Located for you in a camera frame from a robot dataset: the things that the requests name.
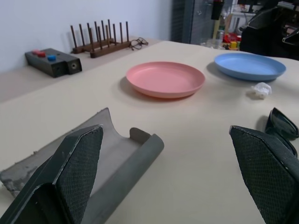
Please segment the black button box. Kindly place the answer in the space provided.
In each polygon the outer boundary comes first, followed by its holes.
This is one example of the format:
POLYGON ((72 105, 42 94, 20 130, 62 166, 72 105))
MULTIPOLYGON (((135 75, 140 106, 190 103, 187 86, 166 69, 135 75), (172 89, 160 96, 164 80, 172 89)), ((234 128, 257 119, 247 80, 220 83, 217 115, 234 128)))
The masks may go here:
POLYGON ((28 64, 45 74, 57 78, 64 75, 73 75, 82 71, 81 61, 78 57, 49 48, 43 50, 32 50, 25 53, 28 64), (46 57, 38 57, 37 52, 43 51, 46 57), (49 61, 48 55, 55 55, 55 61, 49 61))

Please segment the pink round plate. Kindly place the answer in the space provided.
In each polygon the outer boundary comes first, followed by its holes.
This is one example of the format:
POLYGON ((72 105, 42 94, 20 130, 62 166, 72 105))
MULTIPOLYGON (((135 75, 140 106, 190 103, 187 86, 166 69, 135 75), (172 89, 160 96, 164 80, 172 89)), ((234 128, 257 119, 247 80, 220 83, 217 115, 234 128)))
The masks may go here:
POLYGON ((138 92, 156 98, 184 98, 205 83, 198 69, 175 62, 148 62, 130 68, 126 79, 138 92))

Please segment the brown thin-framed eyeglasses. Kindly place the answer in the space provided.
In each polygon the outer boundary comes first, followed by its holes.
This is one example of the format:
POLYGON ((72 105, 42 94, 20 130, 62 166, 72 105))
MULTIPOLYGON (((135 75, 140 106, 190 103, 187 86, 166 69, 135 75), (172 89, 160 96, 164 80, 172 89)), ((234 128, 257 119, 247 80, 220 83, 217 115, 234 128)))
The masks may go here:
POLYGON ((131 48, 132 50, 140 50, 143 46, 148 46, 148 44, 149 43, 144 38, 139 37, 130 42, 129 48, 131 48))

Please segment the crumpled white paper ball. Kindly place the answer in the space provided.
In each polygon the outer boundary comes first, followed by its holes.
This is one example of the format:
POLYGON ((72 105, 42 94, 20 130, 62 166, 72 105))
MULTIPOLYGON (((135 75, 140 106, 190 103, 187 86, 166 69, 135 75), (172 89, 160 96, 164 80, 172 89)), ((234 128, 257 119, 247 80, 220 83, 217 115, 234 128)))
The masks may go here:
POLYGON ((272 94, 272 88, 270 85, 261 82, 252 86, 246 94, 254 99, 265 99, 267 96, 272 94))

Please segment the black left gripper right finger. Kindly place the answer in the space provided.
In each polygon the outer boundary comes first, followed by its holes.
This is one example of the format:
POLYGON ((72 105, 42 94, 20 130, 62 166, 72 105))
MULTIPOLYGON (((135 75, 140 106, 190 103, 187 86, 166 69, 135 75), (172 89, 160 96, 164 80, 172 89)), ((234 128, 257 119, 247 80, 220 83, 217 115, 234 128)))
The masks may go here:
POLYGON ((229 130, 243 181, 266 224, 299 224, 299 159, 275 136, 229 130))

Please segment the dark grey cabinet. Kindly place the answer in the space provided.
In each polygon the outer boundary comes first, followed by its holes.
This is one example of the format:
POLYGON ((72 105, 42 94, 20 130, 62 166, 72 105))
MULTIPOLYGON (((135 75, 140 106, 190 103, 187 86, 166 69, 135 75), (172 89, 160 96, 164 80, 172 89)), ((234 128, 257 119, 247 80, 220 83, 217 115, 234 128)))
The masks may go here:
POLYGON ((171 41, 200 45, 211 38, 212 0, 172 0, 171 41))

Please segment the brown wooden peg rack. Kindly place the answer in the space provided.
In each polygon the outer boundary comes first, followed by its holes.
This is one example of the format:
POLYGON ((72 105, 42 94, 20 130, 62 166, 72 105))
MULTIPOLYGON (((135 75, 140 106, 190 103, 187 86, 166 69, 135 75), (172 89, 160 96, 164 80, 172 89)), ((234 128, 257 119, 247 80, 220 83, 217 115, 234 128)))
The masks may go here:
POLYGON ((79 44, 76 39, 74 26, 70 26, 74 44, 71 51, 73 54, 88 53, 90 54, 90 58, 98 58, 126 49, 130 46, 131 41, 127 21, 124 24, 122 22, 112 24, 108 19, 107 23, 104 23, 102 20, 100 24, 98 24, 95 21, 93 27, 91 27, 89 23, 86 25, 89 42, 85 40, 82 25, 78 25, 81 44, 79 44))

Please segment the grey felt glasses tray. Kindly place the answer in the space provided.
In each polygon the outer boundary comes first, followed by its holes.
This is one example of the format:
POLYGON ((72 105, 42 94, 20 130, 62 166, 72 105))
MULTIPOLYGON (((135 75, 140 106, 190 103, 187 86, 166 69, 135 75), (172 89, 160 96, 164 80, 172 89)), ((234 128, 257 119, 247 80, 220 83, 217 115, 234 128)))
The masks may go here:
MULTIPOLYGON (((96 113, 73 131, 103 126, 97 174, 80 224, 104 224, 164 148, 157 135, 132 127, 126 138, 115 130, 108 108, 96 113)), ((17 197, 36 169, 50 158, 66 135, 0 172, 0 181, 17 197)))

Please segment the black sunglasses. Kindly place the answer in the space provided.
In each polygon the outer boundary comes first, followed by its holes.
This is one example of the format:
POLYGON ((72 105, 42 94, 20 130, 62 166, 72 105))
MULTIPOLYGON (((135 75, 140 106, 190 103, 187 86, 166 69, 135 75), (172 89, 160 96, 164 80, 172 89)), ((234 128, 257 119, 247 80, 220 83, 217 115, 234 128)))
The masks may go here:
POLYGON ((271 110, 268 116, 265 133, 278 138, 295 157, 298 157, 297 150, 290 141, 299 138, 299 129, 275 107, 271 110))

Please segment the blue round plate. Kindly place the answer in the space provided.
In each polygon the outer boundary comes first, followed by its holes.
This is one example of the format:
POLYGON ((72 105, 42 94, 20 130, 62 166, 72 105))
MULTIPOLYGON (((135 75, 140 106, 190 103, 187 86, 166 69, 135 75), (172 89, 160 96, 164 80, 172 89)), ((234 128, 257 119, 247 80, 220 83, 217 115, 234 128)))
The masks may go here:
POLYGON ((214 63, 225 75, 245 81, 271 81, 286 71, 286 66, 277 60, 249 53, 221 54, 214 63))

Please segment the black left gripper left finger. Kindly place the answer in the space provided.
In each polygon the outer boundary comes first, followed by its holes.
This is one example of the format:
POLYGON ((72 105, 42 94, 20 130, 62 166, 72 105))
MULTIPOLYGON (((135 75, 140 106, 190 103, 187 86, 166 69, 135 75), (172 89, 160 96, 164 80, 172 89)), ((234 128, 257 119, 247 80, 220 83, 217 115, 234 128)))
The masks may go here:
POLYGON ((67 135, 33 173, 0 224, 81 224, 93 189, 102 125, 67 135))

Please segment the colourful small toys pile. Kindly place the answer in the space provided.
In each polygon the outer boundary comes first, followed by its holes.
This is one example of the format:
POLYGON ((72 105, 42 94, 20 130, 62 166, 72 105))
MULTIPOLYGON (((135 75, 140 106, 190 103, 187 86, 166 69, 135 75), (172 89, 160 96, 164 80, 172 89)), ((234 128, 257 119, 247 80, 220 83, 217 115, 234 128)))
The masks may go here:
POLYGON ((222 41, 222 47, 226 50, 239 50, 241 40, 241 35, 235 33, 225 34, 222 41))

